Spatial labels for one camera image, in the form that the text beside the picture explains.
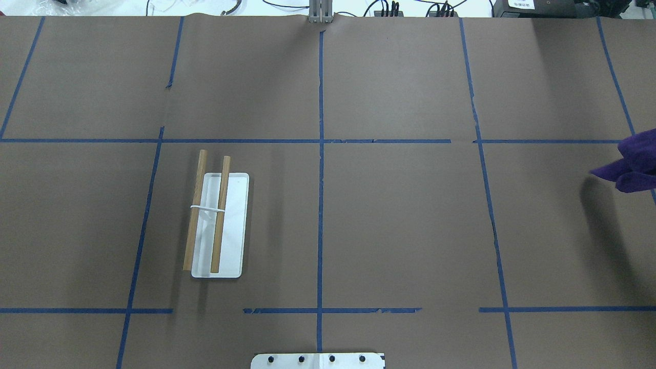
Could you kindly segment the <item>purple towel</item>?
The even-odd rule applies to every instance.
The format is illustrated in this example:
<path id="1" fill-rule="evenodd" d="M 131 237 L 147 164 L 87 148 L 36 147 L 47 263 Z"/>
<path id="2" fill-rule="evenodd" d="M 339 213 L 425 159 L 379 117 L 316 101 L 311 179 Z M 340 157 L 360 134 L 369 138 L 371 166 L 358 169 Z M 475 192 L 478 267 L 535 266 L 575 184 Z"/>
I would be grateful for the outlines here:
<path id="1" fill-rule="evenodd" d="M 617 145 L 621 159 L 590 173 L 614 183 L 619 192 L 632 193 L 655 189 L 655 129 L 638 133 Z"/>

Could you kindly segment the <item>white wooden towel rack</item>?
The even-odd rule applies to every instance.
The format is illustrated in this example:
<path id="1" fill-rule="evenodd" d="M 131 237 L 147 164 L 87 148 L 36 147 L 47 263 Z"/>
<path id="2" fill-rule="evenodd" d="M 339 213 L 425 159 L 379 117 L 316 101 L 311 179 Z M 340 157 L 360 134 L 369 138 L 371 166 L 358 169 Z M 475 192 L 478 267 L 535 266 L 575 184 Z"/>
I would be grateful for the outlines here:
<path id="1" fill-rule="evenodd" d="M 182 270 L 201 279 L 237 279 L 243 274 L 250 177 L 222 169 L 207 171 L 206 150 L 198 154 Z"/>

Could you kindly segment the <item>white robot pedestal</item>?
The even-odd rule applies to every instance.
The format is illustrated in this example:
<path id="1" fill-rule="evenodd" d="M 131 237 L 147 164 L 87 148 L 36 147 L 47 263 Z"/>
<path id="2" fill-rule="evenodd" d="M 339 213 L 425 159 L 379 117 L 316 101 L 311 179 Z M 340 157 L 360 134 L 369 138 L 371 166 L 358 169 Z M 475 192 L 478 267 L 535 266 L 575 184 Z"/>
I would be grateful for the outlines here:
<path id="1" fill-rule="evenodd" d="M 271 353 L 254 356 L 251 368 L 386 368 L 382 353 Z"/>

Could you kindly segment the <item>black computer box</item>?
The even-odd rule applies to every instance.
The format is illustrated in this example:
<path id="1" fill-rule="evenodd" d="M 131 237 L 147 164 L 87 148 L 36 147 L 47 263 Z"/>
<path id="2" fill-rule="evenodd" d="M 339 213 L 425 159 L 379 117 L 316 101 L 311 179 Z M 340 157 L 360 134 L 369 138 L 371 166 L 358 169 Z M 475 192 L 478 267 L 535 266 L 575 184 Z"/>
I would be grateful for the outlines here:
<path id="1" fill-rule="evenodd" d="M 631 1 L 494 1 L 495 18 L 617 18 Z"/>

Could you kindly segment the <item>clear plastic bag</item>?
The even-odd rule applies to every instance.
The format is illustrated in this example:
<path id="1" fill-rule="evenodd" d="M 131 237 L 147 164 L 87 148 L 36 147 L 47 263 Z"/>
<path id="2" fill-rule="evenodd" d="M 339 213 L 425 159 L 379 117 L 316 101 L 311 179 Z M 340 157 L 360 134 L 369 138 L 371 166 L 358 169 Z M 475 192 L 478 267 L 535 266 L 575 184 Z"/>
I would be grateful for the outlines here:
<path id="1" fill-rule="evenodd" d="M 5 16 L 89 16 L 112 7 L 114 1 L 1 1 Z"/>

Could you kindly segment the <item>aluminium frame post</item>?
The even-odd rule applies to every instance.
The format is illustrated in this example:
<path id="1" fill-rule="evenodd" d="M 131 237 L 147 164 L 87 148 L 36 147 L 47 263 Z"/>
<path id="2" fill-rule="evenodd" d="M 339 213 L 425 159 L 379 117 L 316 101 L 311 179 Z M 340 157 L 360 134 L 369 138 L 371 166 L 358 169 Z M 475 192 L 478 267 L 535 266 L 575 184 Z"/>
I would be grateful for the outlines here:
<path id="1" fill-rule="evenodd" d="M 309 1 L 309 23 L 328 24 L 334 19 L 332 0 L 310 0 Z"/>

